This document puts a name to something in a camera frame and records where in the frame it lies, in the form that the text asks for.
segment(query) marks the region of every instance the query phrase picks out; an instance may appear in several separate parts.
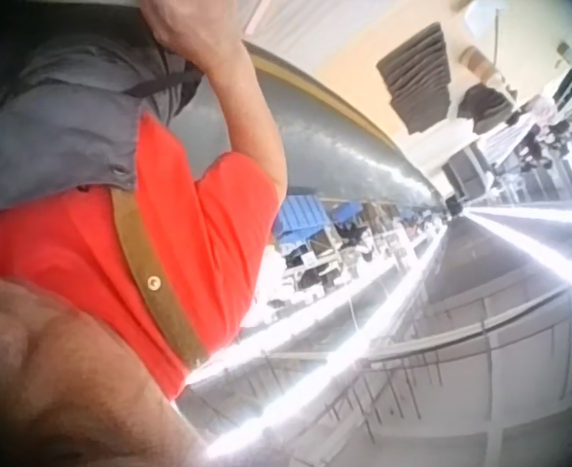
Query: hand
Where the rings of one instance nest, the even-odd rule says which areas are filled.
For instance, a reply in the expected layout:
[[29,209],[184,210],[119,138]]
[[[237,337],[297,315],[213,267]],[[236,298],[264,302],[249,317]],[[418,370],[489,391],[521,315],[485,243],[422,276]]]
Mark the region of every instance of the hand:
[[207,75],[243,49],[236,0],[142,0],[155,37]]

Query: shoulder strap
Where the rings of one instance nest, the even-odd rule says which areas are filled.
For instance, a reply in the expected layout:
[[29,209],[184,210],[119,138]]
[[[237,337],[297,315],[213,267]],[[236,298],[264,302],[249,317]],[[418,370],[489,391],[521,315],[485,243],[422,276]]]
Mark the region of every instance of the shoulder strap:
[[162,270],[134,193],[111,188],[113,216],[126,262],[167,344],[192,371],[208,356]]
[[124,94],[143,99],[180,85],[199,83],[201,76],[201,72],[198,69],[187,70],[187,67],[185,66],[185,71],[171,72],[166,75],[159,76],[154,80],[139,83],[129,90],[125,90]]

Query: man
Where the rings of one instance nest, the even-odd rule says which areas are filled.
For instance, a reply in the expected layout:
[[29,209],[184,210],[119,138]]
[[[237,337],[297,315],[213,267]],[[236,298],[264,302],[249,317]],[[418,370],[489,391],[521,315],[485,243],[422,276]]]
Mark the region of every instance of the man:
[[[237,333],[285,197],[235,2],[141,9],[164,72],[156,49],[65,37],[0,101],[0,426],[21,465],[195,465],[169,401]],[[205,74],[232,144],[197,182],[161,123],[188,69],[169,52]]]

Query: metal rivet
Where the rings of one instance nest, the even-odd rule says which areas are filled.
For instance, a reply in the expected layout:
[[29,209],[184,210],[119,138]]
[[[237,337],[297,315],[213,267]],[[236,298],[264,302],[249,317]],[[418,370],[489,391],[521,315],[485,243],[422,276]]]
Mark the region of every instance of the metal rivet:
[[148,288],[153,292],[159,290],[161,288],[161,278],[155,275],[150,276],[148,278]]

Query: bare skin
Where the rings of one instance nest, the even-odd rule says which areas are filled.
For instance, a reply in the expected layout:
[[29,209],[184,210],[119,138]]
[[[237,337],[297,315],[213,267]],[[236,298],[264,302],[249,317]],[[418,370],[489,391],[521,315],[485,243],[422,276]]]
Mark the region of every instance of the bare skin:
[[[240,40],[234,0],[144,0],[155,36],[206,74],[232,148],[285,197],[276,124]],[[19,465],[203,465],[195,432],[106,324],[0,279],[0,425]]]
[[280,202],[288,186],[281,137],[260,90],[232,0],[144,0],[155,37],[206,74],[224,112],[232,149],[273,180]]
[[117,335],[1,279],[0,425],[23,465],[201,463],[194,431]]

